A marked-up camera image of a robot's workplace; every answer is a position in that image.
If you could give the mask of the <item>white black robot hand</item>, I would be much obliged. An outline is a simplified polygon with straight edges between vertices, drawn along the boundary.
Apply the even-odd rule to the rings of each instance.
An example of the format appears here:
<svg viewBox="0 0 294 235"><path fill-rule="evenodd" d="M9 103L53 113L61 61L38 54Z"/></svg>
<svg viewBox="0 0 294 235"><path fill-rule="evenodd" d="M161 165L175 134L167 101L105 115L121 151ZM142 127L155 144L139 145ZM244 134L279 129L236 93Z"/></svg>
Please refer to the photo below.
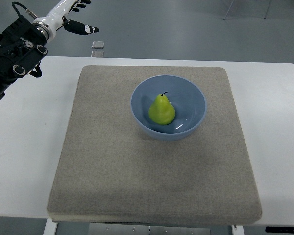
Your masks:
<svg viewBox="0 0 294 235"><path fill-rule="evenodd" d="M83 36L97 33L99 32L97 27L67 18L69 13L79 12L80 8L85 8L91 2L91 0L61 0L45 17L34 19L32 24L45 36L47 41L53 40L61 28Z"/></svg>

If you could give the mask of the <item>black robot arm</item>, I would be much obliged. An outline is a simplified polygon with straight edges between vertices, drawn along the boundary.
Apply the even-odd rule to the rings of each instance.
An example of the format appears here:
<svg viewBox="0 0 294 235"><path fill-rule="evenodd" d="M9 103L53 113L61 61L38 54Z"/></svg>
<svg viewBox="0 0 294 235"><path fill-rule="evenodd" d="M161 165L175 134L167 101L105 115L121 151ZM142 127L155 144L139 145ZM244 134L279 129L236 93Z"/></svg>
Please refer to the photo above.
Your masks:
<svg viewBox="0 0 294 235"><path fill-rule="evenodd" d="M18 18L0 34L0 100L17 79L27 74L41 77L40 63L48 52L45 32L21 15L17 5L26 9L21 3L13 2Z"/></svg>

